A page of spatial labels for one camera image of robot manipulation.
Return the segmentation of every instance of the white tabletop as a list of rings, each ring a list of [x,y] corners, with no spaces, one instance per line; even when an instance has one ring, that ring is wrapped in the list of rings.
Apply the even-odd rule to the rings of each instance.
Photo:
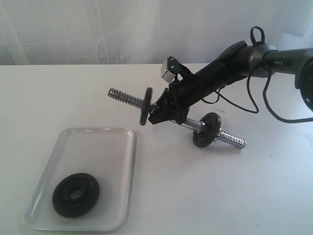
[[[187,66],[197,71],[204,64]],[[258,115],[223,100],[189,112],[196,120],[217,112],[222,128],[245,138],[246,148],[216,142],[198,149],[190,130],[171,122],[142,127],[139,110],[107,97],[110,87],[143,97],[149,86],[155,101],[167,86],[159,72],[160,65],[0,67],[1,234],[40,234],[22,224],[22,214],[51,146],[69,127],[138,134],[130,214],[114,234],[313,233],[313,124],[273,118],[262,100],[265,80],[253,78]],[[291,75],[274,75],[270,104],[285,118],[312,116],[293,84]],[[222,93],[253,108],[245,81]]]

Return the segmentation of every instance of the clear plastic tray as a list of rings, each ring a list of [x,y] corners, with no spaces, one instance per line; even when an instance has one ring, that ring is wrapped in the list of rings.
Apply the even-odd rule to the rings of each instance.
[[[63,131],[23,215],[36,230],[111,231],[126,218],[133,177],[136,134],[130,129]],[[56,186],[67,176],[88,173],[100,185],[96,205],[77,218],[60,216],[52,206]]]

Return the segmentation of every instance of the white backdrop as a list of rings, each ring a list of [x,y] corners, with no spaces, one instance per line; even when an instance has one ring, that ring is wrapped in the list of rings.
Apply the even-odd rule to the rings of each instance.
[[[261,26],[313,47],[312,0],[0,0],[0,64],[210,62]]]

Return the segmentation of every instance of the chrome threaded rod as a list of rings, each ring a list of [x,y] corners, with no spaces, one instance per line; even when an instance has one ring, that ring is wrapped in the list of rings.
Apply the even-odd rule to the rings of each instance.
[[[112,98],[112,99],[116,99],[120,102],[123,102],[125,104],[131,105],[135,108],[141,109],[142,107],[142,99],[139,99],[133,95],[127,94],[125,92],[121,92],[117,89],[114,88],[110,88],[109,89],[109,93],[108,93],[108,97]]]
[[[220,130],[220,132],[218,133],[217,139],[238,148],[244,148],[246,146],[246,141],[244,139],[224,132],[222,130]]]

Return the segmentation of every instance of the black weight plate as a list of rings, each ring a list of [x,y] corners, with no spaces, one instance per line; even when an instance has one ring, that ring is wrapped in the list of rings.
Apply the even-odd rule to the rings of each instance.
[[[152,88],[148,87],[146,90],[145,98],[143,100],[142,106],[141,106],[141,115],[140,115],[140,125],[144,126],[146,125],[149,110],[150,110],[150,104],[151,104],[151,98],[152,98]]]
[[[73,198],[71,194],[79,190],[81,194]],[[63,179],[55,188],[52,204],[55,211],[67,218],[75,218],[89,212],[99,198],[98,181],[91,175],[77,173]]]
[[[193,142],[198,148],[205,148],[217,137],[221,128],[221,117],[216,113],[208,113],[200,121],[205,123],[203,131],[194,131]]]

